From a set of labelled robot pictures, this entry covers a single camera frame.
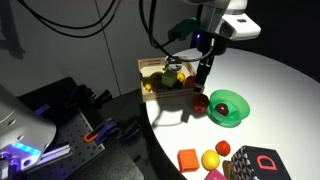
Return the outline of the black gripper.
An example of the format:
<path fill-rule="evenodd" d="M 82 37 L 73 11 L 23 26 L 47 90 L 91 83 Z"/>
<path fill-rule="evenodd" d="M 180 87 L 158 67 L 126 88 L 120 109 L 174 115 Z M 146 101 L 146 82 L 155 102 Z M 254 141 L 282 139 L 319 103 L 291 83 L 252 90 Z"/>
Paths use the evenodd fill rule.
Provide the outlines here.
<path fill-rule="evenodd" d="M 195 47 L 202 53 L 197 67 L 193 90 L 202 93 L 208 75 L 208 68 L 216 56 L 222 55 L 227 48 L 228 40 L 220 35 L 201 30 L 196 33 Z"/>

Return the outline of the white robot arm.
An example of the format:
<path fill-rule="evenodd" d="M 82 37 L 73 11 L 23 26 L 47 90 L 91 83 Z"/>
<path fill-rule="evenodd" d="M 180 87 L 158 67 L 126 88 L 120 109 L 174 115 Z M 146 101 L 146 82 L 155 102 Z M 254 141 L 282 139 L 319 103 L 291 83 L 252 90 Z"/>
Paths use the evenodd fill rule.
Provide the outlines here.
<path fill-rule="evenodd" d="M 245 13 L 248 0 L 186 0 L 201 5 L 196 49 L 201 53 L 193 90 L 201 93 L 214 59 L 222 55 L 230 41 L 256 38 L 260 27 Z"/>

